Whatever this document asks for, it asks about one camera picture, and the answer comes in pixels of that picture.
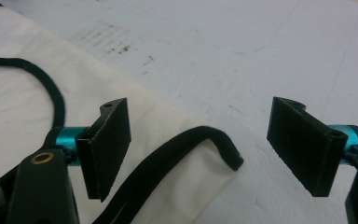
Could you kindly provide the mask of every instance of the black cord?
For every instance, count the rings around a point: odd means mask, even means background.
[[[61,127],[64,125],[65,102],[63,100],[60,90],[47,73],[45,73],[35,64],[20,58],[0,58],[0,66],[20,68],[36,77],[48,92],[48,95],[54,105],[52,128]],[[11,198],[11,193],[13,191],[14,182],[16,179],[16,173],[17,166],[4,174],[2,177],[0,177],[0,187],[2,188],[5,197],[7,198],[7,201],[9,201],[9,199]],[[1,216],[7,215],[7,206],[5,207],[5,209],[4,210],[6,212],[2,209],[0,210],[0,218]]]
[[[60,90],[45,71],[33,63],[20,58],[0,58],[0,66],[17,67],[36,77],[42,83],[54,104],[52,128],[63,126],[65,123],[65,102]]]
[[[197,127],[185,131],[156,149],[144,159],[124,181],[94,224],[131,223],[151,192],[162,178],[200,142],[211,139],[222,159],[234,171],[243,158],[230,138],[211,127]]]

